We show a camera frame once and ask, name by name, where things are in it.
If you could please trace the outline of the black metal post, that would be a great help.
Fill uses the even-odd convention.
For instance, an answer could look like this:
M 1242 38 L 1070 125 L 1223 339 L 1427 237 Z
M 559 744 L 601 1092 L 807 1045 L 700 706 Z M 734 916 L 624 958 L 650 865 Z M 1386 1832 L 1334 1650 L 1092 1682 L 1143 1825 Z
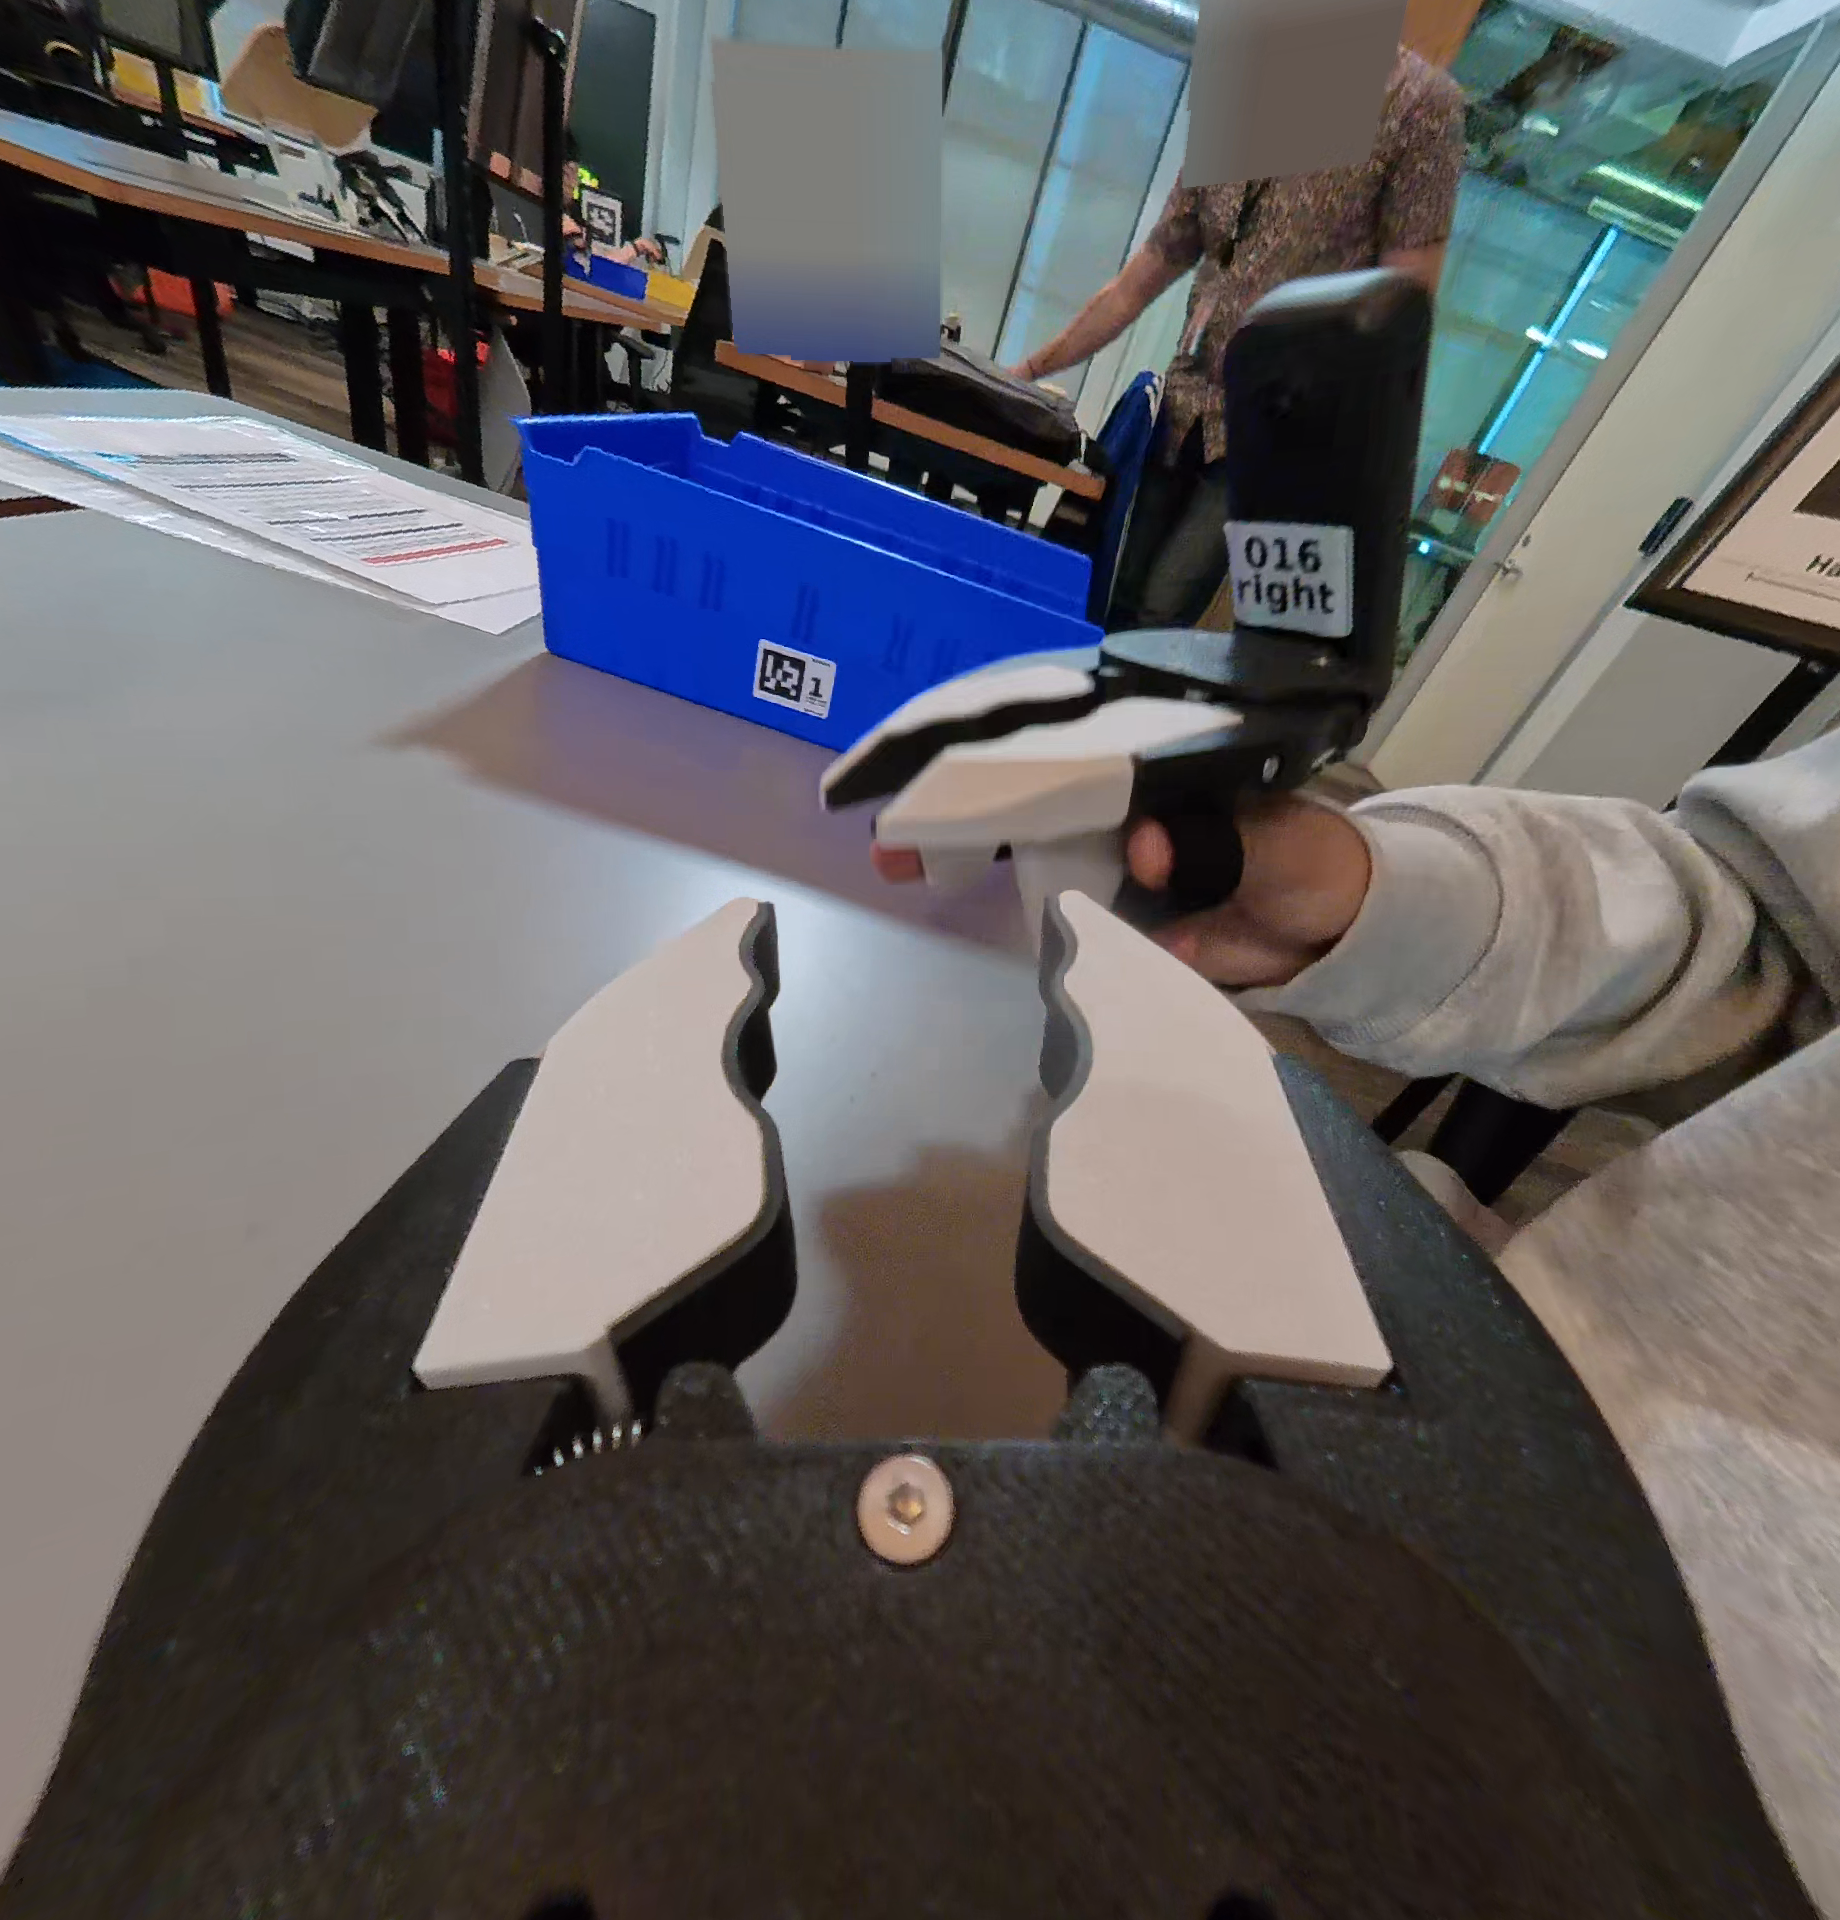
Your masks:
M 477 397 L 473 172 L 467 140 L 476 15 L 473 7 L 465 1 L 432 1 L 430 20 L 441 153 L 441 227 L 448 255 L 444 318 L 451 347 L 451 426 L 458 474 L 468 487 L 482 488 L 487 487 L 487 465 Z

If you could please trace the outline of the black bag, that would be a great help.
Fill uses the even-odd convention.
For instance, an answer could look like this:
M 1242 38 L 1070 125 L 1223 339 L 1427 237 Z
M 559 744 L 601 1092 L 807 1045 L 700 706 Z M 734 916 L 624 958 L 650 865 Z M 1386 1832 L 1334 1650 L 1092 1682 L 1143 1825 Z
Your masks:
M 884 362 L 878 393 L 921 418 L 1061 462 L 1084 444 L 1067 393 L 1015 376 L 955 341 L 941 341 L 932 358 Z

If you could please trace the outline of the long wooden workbench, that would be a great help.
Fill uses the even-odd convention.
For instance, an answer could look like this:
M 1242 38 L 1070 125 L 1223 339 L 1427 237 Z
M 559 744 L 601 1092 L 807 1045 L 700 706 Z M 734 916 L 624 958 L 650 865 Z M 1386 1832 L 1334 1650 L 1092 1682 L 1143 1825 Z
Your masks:
M 524 275 L 471 258 L 461 281 L 444 250 L 294 219 L 265 204 L 256 180 L 0 108 L 0 362 L 18 386 L 46 382 L 14 276 L 35 262 L 9 227 L 18 194 L 71 194 L 97 209 L 94 249 L 110 262 L 164 269 L 191 284 L 210 393 L 234 397 L 215 288 L 265 288 L 329 299 L 347 373 L 351 440 L 429 466 L 422 318 L 453 352 L 451 444 L 461 476 L 484 485 L 476 343 L 484 326 L 542 316 L 548 288 Z

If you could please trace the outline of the printed paper sheet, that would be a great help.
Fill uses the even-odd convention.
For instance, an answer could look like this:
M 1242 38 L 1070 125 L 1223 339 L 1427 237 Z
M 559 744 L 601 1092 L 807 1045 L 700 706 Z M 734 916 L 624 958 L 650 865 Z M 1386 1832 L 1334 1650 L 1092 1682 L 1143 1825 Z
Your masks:
M 542 610 L 527 518 L 254 418 L 0 414 L 0 448 L 397 605 L 504 633 Z

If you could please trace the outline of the person's right hand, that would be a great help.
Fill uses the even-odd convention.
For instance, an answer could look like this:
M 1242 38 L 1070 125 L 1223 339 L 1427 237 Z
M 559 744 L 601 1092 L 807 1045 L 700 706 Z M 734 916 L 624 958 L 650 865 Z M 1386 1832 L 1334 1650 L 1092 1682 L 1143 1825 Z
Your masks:
M 1371 852 L 1348 815 L 1298 795 L 1244 804 L 1236 831 L 1236 891 L 1151 937 L 1221 990 L 1278 990 L 1350 932 L 1371 884 Z

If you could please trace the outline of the blue plastic bin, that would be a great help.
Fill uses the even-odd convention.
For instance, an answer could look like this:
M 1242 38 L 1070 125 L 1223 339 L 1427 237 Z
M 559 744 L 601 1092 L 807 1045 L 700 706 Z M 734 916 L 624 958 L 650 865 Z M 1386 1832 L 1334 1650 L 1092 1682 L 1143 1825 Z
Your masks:
M 1091 563 L 692 416 L 519 422 L 548 654 L 849 750 L 912 696 L 1091 650 Z

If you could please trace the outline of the person's right forearm grey sleeve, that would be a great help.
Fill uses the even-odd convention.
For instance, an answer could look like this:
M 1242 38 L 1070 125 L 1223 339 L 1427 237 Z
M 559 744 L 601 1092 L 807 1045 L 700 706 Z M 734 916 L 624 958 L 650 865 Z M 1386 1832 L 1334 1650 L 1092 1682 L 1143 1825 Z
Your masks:
M 1448 783 L 1343 815 L 1348 932 L 1248 1011 L 1547 1109 L 1694 1112 L 1840 1025 L 1840 727 L 1675 804 Z

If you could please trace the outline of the framed marker sign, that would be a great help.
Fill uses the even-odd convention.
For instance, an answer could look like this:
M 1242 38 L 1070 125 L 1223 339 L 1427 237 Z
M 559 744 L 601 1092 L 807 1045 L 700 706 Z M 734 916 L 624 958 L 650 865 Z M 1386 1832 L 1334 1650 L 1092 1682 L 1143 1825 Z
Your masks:
M 1629 610 L 1789 659 L 1708 766 L 1761 759 L 1840 678 L 1840 356 L 1650 554 Z

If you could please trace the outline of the wooden table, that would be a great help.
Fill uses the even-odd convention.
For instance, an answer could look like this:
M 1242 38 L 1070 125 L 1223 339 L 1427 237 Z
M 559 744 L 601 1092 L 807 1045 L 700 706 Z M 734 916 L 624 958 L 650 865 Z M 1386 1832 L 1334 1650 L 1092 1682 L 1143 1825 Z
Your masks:
M 1084 460 L 1055 462 L 987 434 L 871 398 L 866 453 L 849 449 L 849 378 L 780 356 L 715 344 L 715 369 L 753 387 L 753 432 L 981 518 L 1075 548 L 1098 533 L 1105 477 Z

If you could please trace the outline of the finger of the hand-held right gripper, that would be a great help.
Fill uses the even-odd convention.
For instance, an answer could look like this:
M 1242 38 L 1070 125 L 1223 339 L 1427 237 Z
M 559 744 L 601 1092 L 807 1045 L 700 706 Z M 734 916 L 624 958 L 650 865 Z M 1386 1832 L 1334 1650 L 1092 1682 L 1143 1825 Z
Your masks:
M 1029 929 L 1077 893 L 1139 924 L 1229 900 L 1244 875 L 1237 804 L 1250 735 L 1226 706 L 1105 702 L 932 756 L 873 819 L 932 884 L 1006 862 Z
M 1098 705 L 1095 671 L 1067 659 L 1006 659 L 941 682 L 860 733 L 827 766 L 818 787 L 823 810 L 882 802 L 951 747 L 1084 718 Z

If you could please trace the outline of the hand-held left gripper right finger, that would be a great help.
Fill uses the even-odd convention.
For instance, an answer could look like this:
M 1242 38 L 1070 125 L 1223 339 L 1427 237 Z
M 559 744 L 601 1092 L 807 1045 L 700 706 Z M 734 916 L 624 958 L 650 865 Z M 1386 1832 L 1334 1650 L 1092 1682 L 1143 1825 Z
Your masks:
M 1042 920 L 1029 1218 L 1161 1340 L 1162 1427 L 1196 1441 L 1237 1380 L 1393 1376 L 1275 1050 L 1161 945 L 1077 891 Z

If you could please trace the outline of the person's grey sweatshirt torso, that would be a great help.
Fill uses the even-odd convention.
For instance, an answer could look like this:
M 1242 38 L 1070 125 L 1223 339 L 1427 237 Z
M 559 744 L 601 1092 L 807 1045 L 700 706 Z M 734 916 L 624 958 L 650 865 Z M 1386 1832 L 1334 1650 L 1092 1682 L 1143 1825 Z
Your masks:
M 1575 1187 L 1504 1275 L 1628 1452 L 1840 1916 L 1840 1026 Z

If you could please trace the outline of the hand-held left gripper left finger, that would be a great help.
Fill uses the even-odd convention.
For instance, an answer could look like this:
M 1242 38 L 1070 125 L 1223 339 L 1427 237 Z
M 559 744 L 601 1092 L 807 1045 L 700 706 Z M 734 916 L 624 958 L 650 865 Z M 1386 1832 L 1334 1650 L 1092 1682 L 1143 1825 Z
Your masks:
M 553 1034 L 414 1357 L 425 1389 L 576 1380 L 625 1427 L 677 1367 L 734 1372 L 782 1329 L 778 991 L 774 907 L 733 900 Z

